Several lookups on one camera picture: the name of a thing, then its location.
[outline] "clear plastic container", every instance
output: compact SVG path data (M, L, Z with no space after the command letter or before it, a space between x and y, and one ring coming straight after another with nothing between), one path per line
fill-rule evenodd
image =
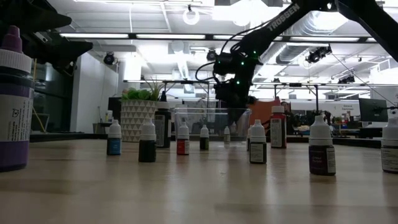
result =
M223 136L224 129L228 126L232 141L245 141L250 114L250 109L174 108L175 135L178 135L178 127L184 121L190 136L199 136L204 124L209 129L210 137Z

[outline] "wooden table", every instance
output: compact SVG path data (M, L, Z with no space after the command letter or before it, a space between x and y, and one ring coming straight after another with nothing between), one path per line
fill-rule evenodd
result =
M24 170L0 173L0 223L398 223L398 175L378 149L336 147L336 177L308 172L308 144L268 150L251 165L245 144L211 142L189 156L137 144L107 157L106 141L32 143Z

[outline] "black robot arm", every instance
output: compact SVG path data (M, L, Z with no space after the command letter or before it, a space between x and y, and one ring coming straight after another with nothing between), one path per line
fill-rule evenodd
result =
M384 12L375 0L296 0L264 27L245 35L232 46L230 53L217 56L213 71L219 75L235 74L226 82L214 86L216 99L226 102L229 108L246 108L255 67L272 41L310 11L338 11L343 16L361 24L377 42L398 61L398 41L394 40L398 24ZM233 115L233 120L240 114Z

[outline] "geometric planter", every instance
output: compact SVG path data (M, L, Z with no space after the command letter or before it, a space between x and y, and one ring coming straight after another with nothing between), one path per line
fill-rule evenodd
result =
M145 118L154 119L156 105L156 101L122 100L122 141L139 142L141 124L144 122Z

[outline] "purple bottle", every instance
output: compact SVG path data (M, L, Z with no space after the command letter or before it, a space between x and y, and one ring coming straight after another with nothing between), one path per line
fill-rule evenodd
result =
M10 26L0 48L0 172L27 164L34 82L32 59L22 53L19 28Z

